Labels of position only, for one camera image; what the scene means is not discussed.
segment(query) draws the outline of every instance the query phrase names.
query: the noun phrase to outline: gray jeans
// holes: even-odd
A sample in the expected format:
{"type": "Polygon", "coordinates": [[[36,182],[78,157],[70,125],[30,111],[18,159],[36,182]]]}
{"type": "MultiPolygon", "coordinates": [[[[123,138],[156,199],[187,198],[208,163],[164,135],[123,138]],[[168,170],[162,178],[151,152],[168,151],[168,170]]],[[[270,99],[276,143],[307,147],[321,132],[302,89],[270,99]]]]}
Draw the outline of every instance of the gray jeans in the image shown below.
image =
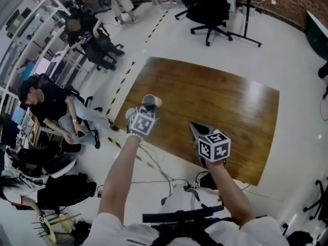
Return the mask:
{"type": "MultiPolygon", "coordinates": [[[[87,121],[95,122],[100,124],[102,127],[109,129],[110,124],[109,122],[105,119],[105,117],[99,112],[95,111],[93,109],[87,109],[80,100],[78,100],[76,97],[70,97],[74,103],[75,106],[75,111],[76,115],[87,121]]],[[[74,129],[74,124],[73,124],[73,119],[71,114],[69,113],[69,110],[67,109],[67,113],[65,116],[62,116],[58,120],[59,126],[68,132],[73,141],[74,144],[86,144],[86,145],[95,145],[96,140],[93,136],[93,133],[91,131],[88,131],[85,127],[85,132],[86,134],[83,137],[78,137],[78,135],[75,132],[74,129]]]]}

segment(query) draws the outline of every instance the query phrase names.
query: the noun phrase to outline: beige pants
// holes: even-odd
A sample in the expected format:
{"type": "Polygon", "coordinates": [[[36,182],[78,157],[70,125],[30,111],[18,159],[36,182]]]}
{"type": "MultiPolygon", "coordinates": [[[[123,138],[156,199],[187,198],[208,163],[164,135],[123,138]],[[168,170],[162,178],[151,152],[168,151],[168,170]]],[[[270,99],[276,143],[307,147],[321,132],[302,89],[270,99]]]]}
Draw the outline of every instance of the beige pants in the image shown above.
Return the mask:
{"type": "Polygon", "coordinates": [[[133,4],[131,0],[112,0],[112,9],[115,16],[119,16],[120,14],[122,14],[120,5],[126,12],[129,12],[133,9],[133,4]]]}

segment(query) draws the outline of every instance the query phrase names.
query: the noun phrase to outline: wooden table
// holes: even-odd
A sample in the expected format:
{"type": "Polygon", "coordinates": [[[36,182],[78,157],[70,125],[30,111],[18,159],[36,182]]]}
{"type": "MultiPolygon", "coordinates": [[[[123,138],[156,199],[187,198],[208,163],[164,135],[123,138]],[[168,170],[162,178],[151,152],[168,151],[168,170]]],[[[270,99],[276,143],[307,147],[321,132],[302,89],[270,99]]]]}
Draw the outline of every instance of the wooden table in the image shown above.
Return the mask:
{"type": "Polygon", "coordinates": [[[258,185],[275,132],[279,91],[216,69],[150,57],[117,116],[120,128],[126,111],[147,94],[162,99],[160,120],[147,142],[201,166],[189,123],[212,125],[232,140],[231,176],[258,185]]]}

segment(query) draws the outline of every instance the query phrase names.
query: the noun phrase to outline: black t-shirt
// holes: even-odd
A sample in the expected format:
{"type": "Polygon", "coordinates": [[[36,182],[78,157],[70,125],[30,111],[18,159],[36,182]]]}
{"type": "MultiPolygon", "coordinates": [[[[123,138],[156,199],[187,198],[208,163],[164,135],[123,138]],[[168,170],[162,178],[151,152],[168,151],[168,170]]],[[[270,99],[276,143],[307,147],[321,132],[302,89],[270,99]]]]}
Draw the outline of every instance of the black t-shirt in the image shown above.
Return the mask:
{"type": "Polygon", "coordinates": [[[72,16],[75,19],[80,20],[81,29],[76,32],[67,31],[68,36],[68,44],[71,47],[76,42],[84,41],[84,44],[81,45],[82,48],[89,42],[91,42],[93,37],[93,28],[96,25],[98,19],[94,15],[89,14],[78,14],[76,16],[72,16]]]}
{"type": "Polygon", "coordinates": [[[45,96],[44,101],[30,107],[31,112],[37,117],[39,122],[44,121],[45,118],[58,121],[62,116],[66,115],[66,91],[52,83],[45,84],[40,89],[45,96]]]}

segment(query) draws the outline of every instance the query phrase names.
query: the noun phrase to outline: white floor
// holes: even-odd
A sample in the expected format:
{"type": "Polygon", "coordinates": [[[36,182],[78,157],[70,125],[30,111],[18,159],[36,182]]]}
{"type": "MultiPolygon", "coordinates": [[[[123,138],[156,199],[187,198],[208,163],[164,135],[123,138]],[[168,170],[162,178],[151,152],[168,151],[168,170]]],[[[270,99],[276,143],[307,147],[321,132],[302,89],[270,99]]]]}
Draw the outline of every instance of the white floor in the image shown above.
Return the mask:
{"type": "MultiPolygon", "coordinates": [[[[211,46],[206,47],[205,31],[197,35],[190,34],[190,28],[198,26],[197,23],[183,17],[180,21],[175,20],[174,15],[180,11],[171,9],[147,43],[148,35],[165,13],[159,7],[141,5],[136,10],[138,23],[135,25],[129,21],[124,27],[106,25],[113,42],[124,45],[126,55],[119,58],[114,73],[94,71],[80,92],[84,97],[94,97],[93,107],[101,106],[106,110],[131,63],[135,62],[109,114],[111,119],[115,119],[134,80],[150,56],[208,66],[279,90],[278,119],[271,152],[259,185],[250,186],[245,193],[257,216],[270,215],[280,221],[291,222],[292,218],[295,221],[295,214],[298,214],[298,218],[300,215],[302,217],[297,223],[302,226],[308,216],[304,217],[301,209],[315,200],[318,192],[314,180],[324,176],[327,166],[328,124],[322,121],[319,113],[326,85],[317,76],[318,69],[325,61],[312,50],[303,33],[258,13],[250,18],[248,36],[261,41],[261,48],[236,37],[230,42],[219,35],[212,35],[211,46]],[[297,192],[304,190],[304,187],[307,187],[306,192],[297,192]]],[[[102,16],[104,23],[117,25],[111,12],[102,16]]],[[[241,32],[243,15],[237,13],[231,16],[227,29],[241,32]]],[[[325,101],[323,111],[327,110],[326,107],[325,101]]],[[[101,148],[96,150],[86,147],[78,154],[78,167],[86,171],[98,185],[103,184],[119,152],[119,148],[112,145],[107,136],[124,144],[123,131],[113,133],[103,129],[101,148]]],[[[186,178],[193,182],[197,172],[203,170],[156,147],[152,148],[163,170],[173,178],[186,178]]],[[[145,161],[150,161],[143,151],[139,155],[145,161]]],[[[163,177],[137,160],[133,181],[151,180],[163,180],[163,177]]],[[[239,184],[241,187],[247,186],[245,183],[239,184]]],[[[160,200],[168,192],[165,182],[132,184],[126,205],[125,225],[141,222],[142,213],[156,213],[160,208],[160,200]]],[[[69,210],[82,213],[84,219],[92,221],[98,204],[99,199],[93,197],[69,210]]],[[[318,233],[316,227],[311,229],[318,233]]]]}

